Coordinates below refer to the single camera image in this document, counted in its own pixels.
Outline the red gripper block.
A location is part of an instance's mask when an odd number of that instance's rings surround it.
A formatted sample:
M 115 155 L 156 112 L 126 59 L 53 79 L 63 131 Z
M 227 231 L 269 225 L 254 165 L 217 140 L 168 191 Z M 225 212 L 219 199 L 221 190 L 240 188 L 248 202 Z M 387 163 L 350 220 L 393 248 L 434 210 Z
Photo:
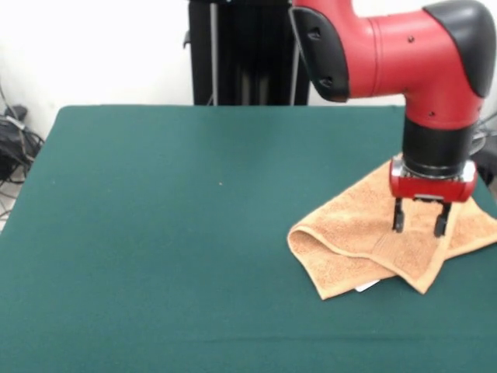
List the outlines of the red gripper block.
M 404 230 L 402 199 L 437 200 L 442 202 L 442 210 L 436 218 L 433 234 L 435 237 L 444 236 L 451 203 L 464 203 L 468 200 L 473 194 L 477 179 L 478 171 L 471 160 L 465 162 L 462 171 L 454 178 L 430 179 L 409 171 L 400 155 L 393 157 L 389 164 L 389 186 L 395 197 L 392 229 L 397 233 Z

